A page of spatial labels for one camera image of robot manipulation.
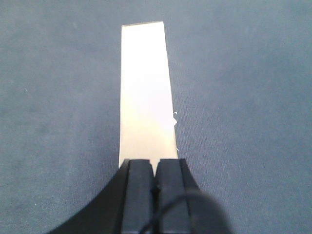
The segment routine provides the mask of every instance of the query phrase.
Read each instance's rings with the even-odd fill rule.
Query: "wire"
[[[148,231],[150,228],[154,227],[167,212],[169,212],[172,208],[174,208],[176,205],[181,203],[182,201],[186,199],[199,199],[206,203],[211,202],[211,198],[198,191],[187,191],[184,194],[177,196],[172,201],[168,202],[165,206],[163,206],[157,213],[154,214],[154,216],[150,219],[150,221],[143,226],[139,234],[144,234],[146,231]]]

